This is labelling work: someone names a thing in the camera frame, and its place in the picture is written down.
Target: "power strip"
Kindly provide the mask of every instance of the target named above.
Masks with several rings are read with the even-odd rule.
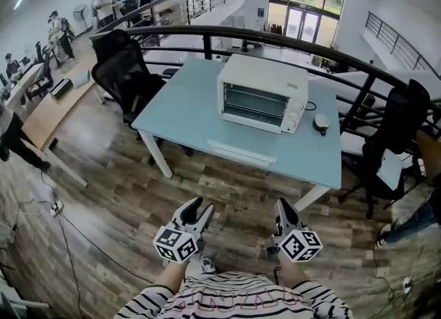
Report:
[[[57,203],[55,205],[51,206],[51,208],[50,208],[50,215],[52,217],[57,216],[61,212],[61,210],[63,210],[63,208],[64,208],[63,203],[61,201],[57,200]]]

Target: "toaster oven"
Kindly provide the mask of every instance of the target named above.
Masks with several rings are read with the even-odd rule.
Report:
[[[227,121],[293,134],[308,102],[308,72],[233,54],[218,75],[218,111]]]

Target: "hand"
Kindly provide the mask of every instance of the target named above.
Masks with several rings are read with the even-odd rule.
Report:
[[[282,268],[279,271],[279,276],[283,280],[283,286],[292,288],[302,281],[309,280],[300,265],[293,263],[283,250],[278,252],[277,257],[280,261],[280,267]]]

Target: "oven window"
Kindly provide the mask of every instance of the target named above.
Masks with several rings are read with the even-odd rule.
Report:
[[[280,127],[289,98],[271,92],[224,83],[224,113]]]

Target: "backpack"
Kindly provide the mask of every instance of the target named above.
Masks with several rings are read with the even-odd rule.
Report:
[[[61,18],[61,31],[66,32],[69,30],[69,21],[66,18]]]

